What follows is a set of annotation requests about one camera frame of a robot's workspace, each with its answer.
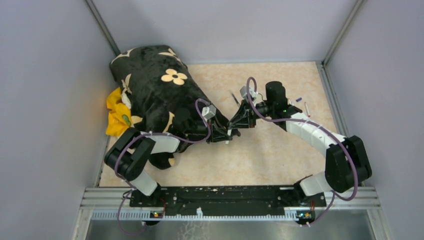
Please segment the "black gel pen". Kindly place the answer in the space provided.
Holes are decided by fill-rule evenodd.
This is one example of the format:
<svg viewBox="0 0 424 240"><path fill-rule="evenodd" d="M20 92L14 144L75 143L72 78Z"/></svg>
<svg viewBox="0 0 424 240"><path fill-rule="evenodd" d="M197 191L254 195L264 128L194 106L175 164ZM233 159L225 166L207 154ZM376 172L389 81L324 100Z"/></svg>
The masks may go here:
<svg viewBox="0 0 424 240"><path fill-rule="evenodd" d="M232 98L234 99L234 101L235 101L236 105L237 105L238 107L240 107L240 106L241 106L241 104L240 104L240 102L238 101L237 97L235 96L234 92L233 92L233 91L230 91L230 94L231 94Z"/></svg>

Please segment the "white marker purple cap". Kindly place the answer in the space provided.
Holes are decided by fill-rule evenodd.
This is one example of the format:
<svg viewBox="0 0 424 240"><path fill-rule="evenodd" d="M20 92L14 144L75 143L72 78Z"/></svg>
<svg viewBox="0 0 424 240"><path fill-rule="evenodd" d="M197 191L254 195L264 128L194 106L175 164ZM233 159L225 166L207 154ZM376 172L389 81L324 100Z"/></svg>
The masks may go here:
<svg viewBox="0 0 424 240"><path fill-rule="evenodd" d="M311 112L310 112L310 108L309 108L307 102L304 103L304 107L305 107L306 115L310 118L311 117Z"/></svg>

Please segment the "white marker black cap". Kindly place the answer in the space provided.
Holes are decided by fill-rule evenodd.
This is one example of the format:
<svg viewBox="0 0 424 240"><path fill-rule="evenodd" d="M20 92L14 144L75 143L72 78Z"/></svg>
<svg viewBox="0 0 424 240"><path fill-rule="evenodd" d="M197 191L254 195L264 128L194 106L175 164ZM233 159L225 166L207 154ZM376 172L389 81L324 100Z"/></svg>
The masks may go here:
<svg viewBox="0 0 424 240"><path fill-rule="evenodd" d="M232 140L232 130L228 129L227 130L227 140L225 141L225 144L228 145L231 140Z"/></svg>

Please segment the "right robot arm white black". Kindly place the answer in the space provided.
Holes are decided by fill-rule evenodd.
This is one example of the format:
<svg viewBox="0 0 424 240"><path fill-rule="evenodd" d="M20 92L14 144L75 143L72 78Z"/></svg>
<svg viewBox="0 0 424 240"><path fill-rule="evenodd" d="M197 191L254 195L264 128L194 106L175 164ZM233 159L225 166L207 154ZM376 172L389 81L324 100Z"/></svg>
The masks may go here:
<svg viewBox="0 0 424 240"><path fill-rule="evenodd" d="M268 82L265 85L266 99L257 102L257 83L249 77L240 94L243 100L228 122L229 133L254 128L257 120L262 119L301 138L324 157L324 171L306 176L293 185L293 200L297 205L307 206L314 195L327 191L333 191L337 196L350 189L356 192L359 183L372 176L363 140L356 135L347 137L334 133L311 120L308 114L289 103L281 82Z"/></svg>

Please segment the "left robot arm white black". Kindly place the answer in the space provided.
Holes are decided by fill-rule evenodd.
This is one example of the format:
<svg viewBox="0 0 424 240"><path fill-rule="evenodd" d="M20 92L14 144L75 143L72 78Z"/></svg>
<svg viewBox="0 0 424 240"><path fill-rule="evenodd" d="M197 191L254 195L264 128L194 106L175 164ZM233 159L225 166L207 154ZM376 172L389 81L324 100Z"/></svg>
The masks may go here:
<svg viewBox="0 0 424 240"><path fill-rule="evenodd" d="M148 161L168 163L175 153L184 152L198 143L228 143L241 136L236 128L222 125L217 115L194 119L180 113L171 119L163 133L128 128L105 155L104 163L131 188L140 191L141 200L149 207L160 202L159 184L145 170Z"/></svg>

